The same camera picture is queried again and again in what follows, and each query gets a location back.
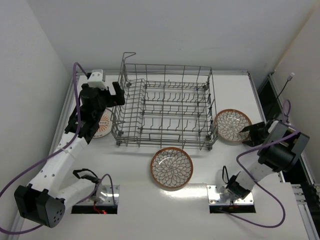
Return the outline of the floral plate brown rim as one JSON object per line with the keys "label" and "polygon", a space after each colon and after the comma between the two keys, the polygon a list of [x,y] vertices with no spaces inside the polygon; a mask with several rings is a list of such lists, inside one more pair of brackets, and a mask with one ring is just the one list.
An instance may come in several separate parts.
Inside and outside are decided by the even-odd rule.
{"label": "floral plate brown rim", "polygon": [[193,171],[191,157],[177,147],[160,149],[150,162],[152,179],[161,187],[170,190],[185,186],[190,181]]}
{"label": "floral plate brown rim", "polygon": [[218,135],[226,141],[241,143],[249,139],[247,132],[242,132],[245,127],[252,125],[250,118],[237,109],[221,110],[215,117],[215,126]]}

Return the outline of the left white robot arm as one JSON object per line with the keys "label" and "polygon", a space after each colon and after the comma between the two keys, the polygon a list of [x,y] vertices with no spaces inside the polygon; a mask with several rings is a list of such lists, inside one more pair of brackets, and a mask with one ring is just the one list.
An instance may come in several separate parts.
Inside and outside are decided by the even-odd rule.
{"label": "left white robot arm", "polygon": [[26,186],[20,185],[14,192],[21,217],[54,228],[67,209],[96,194],[101,183],[97,176],[85,174],[64,189],[61,185],[73,162],[98,131],[105,109],[125,104],[125,92],[120,84],[114,81],[112,85],[114,95],[108,89],[91,87],[87,83],[81,86],[55,156],[46,161]]}

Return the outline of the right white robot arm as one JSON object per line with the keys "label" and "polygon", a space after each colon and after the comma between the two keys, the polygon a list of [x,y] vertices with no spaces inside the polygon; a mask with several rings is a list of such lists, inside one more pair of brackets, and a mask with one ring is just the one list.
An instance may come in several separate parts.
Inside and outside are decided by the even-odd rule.
{"label": "right white robot arm", "polygon": [[[236,157],[241,171],[233,175],[225,187],[231,200],[244,199],[268,175],[288,172],[297,163],[310,137],[281,120],[257,123],[243,128],[249,133],[243,143],[251,149]],[[258,159],[246,168],[240,158],[257,152]]]}

